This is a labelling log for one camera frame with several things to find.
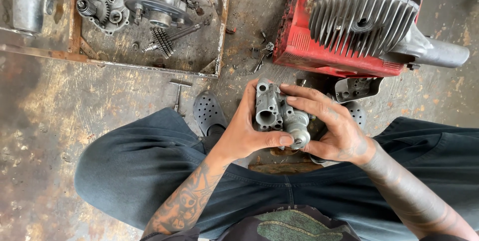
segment forearm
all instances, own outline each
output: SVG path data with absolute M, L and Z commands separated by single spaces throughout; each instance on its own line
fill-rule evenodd
M 417 238 L 449 234 L 470 241 L 478 235 L 446 202 L 391 158 L 379 144 L 365 164 L 358 165 L 373 181 L 401 221 Z
M 154 232 L 171 235 L 193 228 L 229 164 L 211 152 L 153 214 L 143 237 Z

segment dark jeans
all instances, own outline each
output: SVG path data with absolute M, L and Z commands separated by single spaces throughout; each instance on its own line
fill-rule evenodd
M 479 229 L 479 129 L 400 117 L 375 139 Z M 99 210 L 144 229 L 204 158 L 202 141 L 165 108 L 88 146 L 77 166 L 75 189 Z M 215 239 L 251 211 L 272 204 L 315 207 L 348 221 L 363 240 L 416 239 L 366 174 L 350 163 L 297 175 L 268 175 L 232 164 L 196 226 L 201 237 Z

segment carburetor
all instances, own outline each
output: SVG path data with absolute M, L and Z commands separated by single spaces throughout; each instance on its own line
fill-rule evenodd
M 294 138 L 291 148 L 293 150 L 302 149 L 311 140 L 311 135 L 308 132 L 310 115 L 291 107 L 286 102 L 286 98 L 287 96 L 281 94 L 276 83 L 272 83 L 266 78 L 258 81 L 256 88 L 258 130 L 287 132 Z

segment metal frame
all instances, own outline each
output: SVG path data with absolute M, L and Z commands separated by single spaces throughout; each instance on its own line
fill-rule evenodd
M 202 70 L 204 71 L 207 68 L 213 67 L 215 70 L 214 73 L 190 72 L 190 71 L 173 70 L 173 69 L 166 69 L 166 68 L 157 68 L 157 67 L 151 67 L 151 66 L 126 64 L 126 63 L 119 63 L 119 62 L 112 62 L 112 61 L 101 61 L 101 60 L 90 59 L 87 55 L 79 54 L 80 48 L 81 48 L 81 41 L 82 41 L 81 33 L 80 33 L 81 18 L 78 12 L 75 10 L 74 6 L 72 6 L 73 10 L 70 10 L 70 19 L 72 21 L 70 22 L 70 27 L 69 27 L 70 32 L 69 32 L 69 46 L 68 46 L 69 51 L 68 52 L 41 49 L 41 48 L 20 47 L 20 46 L 11 45 L 11 44 L 0 44 L 0 51 L 25 54 L 25 55 L 31 55 L 31 56 L 43 57 L 43 58 L 52 58 L 52 59 L 63 60 L 63 61 L 75 61 L 75 62 L 82 62 L 87 64 L 95 64 L 101 67 L 118 66 L 118 67 L 123 67 L 126 69 L 156 71 L 159 73 L 189 75 L 189 76 L 195 76 L 195 77 L 219 79 L 220 72 L 221 72 L 221 61 L 223 60 L 223 48 L 224 48 L 224 42 L 225 42 L 226 23 L 228 20 L 229 4 L 230 4 L 230 0 L 223 0 L 223 14 L 222 14 L 222 17 L 219 16 L 219 19 L 221 21 L 221 26 L 219 30 L 218 56 L 215 60 L 213 60 L 210 64 L 208 64 Z

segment hand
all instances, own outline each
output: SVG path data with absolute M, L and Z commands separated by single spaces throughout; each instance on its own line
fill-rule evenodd
M 260 149 L 293 144 L 293 137 L 286 132 L 258 132 L 253 129 L 251 120 L 256 115 L 257 84 L 258 80 L 256 79 L 251 80 L 246 85 L 235 116 L 233 116 L 223 136 L 210 152 L 212 156 L 219 156 L 233 162 Z
M 290 106 L 313 114 L 326 123 L 328 132 L 320 141 L 310 141 L 304 152 L 333 161 L 363 164 L 374 155 L 374 140 L 364 135 L 344 106 L 317 90 L 281 84 Z

